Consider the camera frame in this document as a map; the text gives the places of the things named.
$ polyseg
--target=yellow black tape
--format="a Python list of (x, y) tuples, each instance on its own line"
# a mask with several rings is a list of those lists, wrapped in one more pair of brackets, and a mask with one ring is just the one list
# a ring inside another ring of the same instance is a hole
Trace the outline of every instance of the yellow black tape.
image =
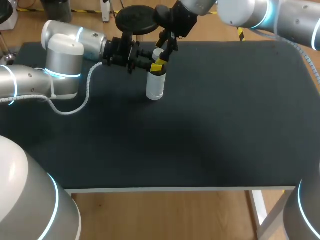
[(160, 59), (160, 58), (158, 58), (157, 61), (155, 61), (155, 64), (162, 66), (162, 65), (167, 64), (167, 62), (162, 60), (162, 59)]
[[(17, 8), (18, 12), (44, 12), (43, 9), (27, 9), (27, 8)], [(73, 13), (84, 13), (84, 14), (101, 14), (101, 11), (93, 11), (93, 10), (79, 10), (79, 9), (72, 9), (71, 12)]]
[(160, 72), (161, 70), (162, 70), (162, 65), (152, 63), (150, 72)]
[(244, 42), (246, 40), (244, 30), (241, 27), (237, 27), (236, 29), (238, 30), (240, 41)]

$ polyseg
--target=white table frame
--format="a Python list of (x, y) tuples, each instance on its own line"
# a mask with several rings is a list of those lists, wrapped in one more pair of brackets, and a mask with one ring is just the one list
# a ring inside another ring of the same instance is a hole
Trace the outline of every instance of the white table frame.
[[(88, 193), (142, 193), (142, 192), (209, 192), (209, 191), (249, 191), (256, 223), (258, 240), (268, 240), (283, 225), (283, 211), (295, 187), (134, 187), (134, 188), (93, 188), (66, 189), (71, 194)], [(285, 190), (269, 215), (262, 190)]]

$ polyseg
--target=table leg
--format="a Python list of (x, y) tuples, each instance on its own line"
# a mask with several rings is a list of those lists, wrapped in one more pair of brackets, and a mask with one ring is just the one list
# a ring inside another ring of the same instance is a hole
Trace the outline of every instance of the table leg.
[(287, 203), (292, 190), (286, 190), (279, 201), (276, 203), (274, 208), (271, 210), (270, 214), (266, 216), (267, 211), (264, 206), (264, 210), (261, 210), (263, 201), (263, 196), (261, 191), (252, 191), (250, 193), (251, 202), (253, 204), (253, 211), (257, 222), (257, 239), (258, 240), (268, 240), (275, 231), (283, 224), (283, 213), (284, 208)]
[(139, 36), (137, 35), (137, 36), (135, 36), (135, 37), (136, 37), (136, 41), (137, 41), (137, 42), (140, 42), (140, 43), (141, 43), (141, 42), (144, 41), (144, 36), (143, 36), (143, 35), (139, 35)]
[(110, 1), (107, 1), (106, 3), (104, 3), (103, 0), (100, 0), (100, 5), (101, 5), (101, 12), (102, 12), (102, 21), (104, 23), (108, 23), (110, 20), (110, 9), (111, 9)]

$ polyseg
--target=black mount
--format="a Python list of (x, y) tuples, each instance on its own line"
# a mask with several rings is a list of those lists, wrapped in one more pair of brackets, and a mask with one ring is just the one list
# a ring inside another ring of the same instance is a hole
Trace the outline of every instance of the black mount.
[(125, 31), (121, 38), (114, 37), (112, 41), (107, 41), (102, 63), (108, 66), (127, 67), (130, 74), (135, 68), (149, 72), (153, 63), (153, 53), (140, 49), (140, 42), (133, 41), (132, 37), (132, 32)]

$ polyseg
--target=white cylinder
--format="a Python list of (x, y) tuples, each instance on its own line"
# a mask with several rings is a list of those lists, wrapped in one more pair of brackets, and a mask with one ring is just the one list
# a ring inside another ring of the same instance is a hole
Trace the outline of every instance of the white cylinder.
[(155, 50), (153, 50), (152, 53), (152, 58), (154, 61), (157, 61), (158, 58), (160, 58), (160, 54), (163, 53), (165, 50), (163, 50), (162, 48), (156, 48)]
[(164, 95), (166, 73), (162, 76), (153, 75), (148, 72), (146, 81), (146, 91), (145, 94), (150, 100), (159, 100)]

